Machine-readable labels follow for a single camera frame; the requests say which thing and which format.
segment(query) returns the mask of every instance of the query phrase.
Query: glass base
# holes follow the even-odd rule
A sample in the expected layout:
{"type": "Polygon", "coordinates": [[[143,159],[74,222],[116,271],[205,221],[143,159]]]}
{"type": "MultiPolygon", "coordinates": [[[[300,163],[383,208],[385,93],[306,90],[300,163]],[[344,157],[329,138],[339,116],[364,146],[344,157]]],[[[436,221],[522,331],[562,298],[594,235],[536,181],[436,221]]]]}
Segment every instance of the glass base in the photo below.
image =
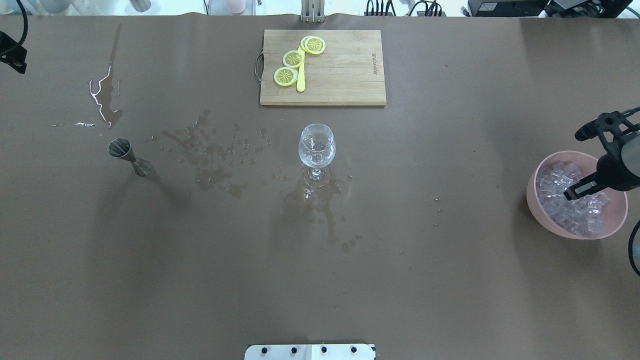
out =
{"type": "Polygon", "coordinates": [[[329,183],[331,179],[331,170],[329,167],[302,169],[302,179],[311,188],[321,188],[329,183]]]}

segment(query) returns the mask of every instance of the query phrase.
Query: jigger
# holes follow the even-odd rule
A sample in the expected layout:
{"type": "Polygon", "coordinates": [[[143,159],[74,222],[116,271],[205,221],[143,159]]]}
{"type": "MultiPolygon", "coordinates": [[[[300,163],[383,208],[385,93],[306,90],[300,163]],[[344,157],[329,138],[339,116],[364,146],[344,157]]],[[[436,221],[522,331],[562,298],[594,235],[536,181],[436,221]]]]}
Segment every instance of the jigger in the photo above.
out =
{"type": "Polygon", "coordinates": [[[123,159],[131,162],[133,171],[138,176],[147,176],[154,170],[151,163],[147,160],[137,158],[131,150],[131,143],[125,138],[113,139],[109,143],[109,155],[116,159],[123,159]]]}

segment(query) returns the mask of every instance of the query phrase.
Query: bowl of ice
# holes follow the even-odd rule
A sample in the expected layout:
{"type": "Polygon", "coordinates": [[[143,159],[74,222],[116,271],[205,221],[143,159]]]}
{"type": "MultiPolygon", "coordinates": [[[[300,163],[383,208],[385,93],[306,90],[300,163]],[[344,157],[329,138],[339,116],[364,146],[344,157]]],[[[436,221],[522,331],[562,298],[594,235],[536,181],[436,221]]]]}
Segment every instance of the bowl of ice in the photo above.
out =
{"type": "Polygon", "coordinates": [[[602,239],[627,218],[627,194],[605,189],[570,201],[567,187],[596,170],[598,159],[578,151],[551,154],[538,165],[527,185],[527,203],[545,229],[571,239],[602,239]]]}

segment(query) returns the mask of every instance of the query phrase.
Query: wine glass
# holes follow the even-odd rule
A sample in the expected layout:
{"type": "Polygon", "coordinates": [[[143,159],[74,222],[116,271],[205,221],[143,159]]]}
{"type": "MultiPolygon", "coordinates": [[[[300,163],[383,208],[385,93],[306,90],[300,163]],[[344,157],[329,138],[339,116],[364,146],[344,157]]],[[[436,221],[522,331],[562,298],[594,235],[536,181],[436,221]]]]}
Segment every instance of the wine glass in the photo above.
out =
{"type": "Polygon", "coordinates": [[[302,131],[298,144],[300,160],[307,166],[302,178],[312,188],[329,183],[331,171],[327,167],[335,157],[333,131],[324,124],[311,124],[302,131]]]}

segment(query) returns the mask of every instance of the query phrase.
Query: ice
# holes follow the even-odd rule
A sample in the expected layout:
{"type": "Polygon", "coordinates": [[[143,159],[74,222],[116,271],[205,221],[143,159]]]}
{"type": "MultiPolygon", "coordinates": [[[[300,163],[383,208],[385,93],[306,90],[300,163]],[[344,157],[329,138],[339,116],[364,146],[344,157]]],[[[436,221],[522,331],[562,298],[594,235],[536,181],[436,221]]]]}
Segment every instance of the ice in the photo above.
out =
{"type": "Polygon", "coordinates": [[[564,191],[581,176],[576,164],[558,161],[551,167],[540,168],[536,176],[536,190],[547,215],[564,230],[584,238],[605,231],[601,213],[611,199],[604,192],[599,192],[575,201],[567,200],[564,191]]]}

